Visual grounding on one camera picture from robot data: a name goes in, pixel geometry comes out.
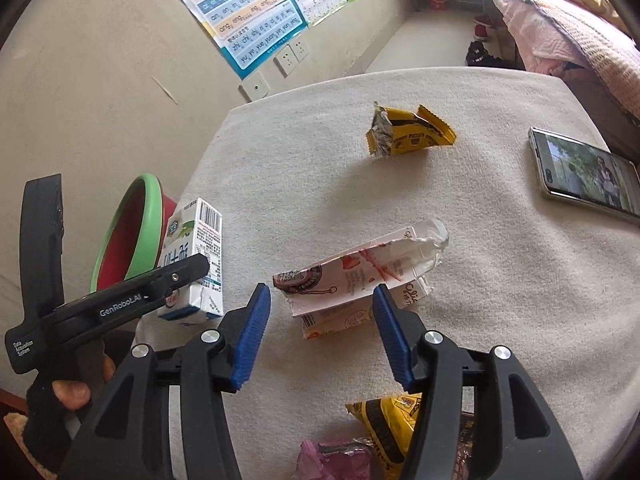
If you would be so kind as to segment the left hand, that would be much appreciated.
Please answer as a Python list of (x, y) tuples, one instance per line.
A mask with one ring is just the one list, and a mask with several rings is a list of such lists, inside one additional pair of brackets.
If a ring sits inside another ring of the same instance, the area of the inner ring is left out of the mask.
[[(114, 361), (104, 354), (102, 363), (102, 378), (104, 382), (108, 382), (113, 377), (115, 370)], [(91, 400), (90, 388), (84, 382), (58, 379), (52, 382), (52, 390), (64, 408), (72, 412), (80, 410)]]

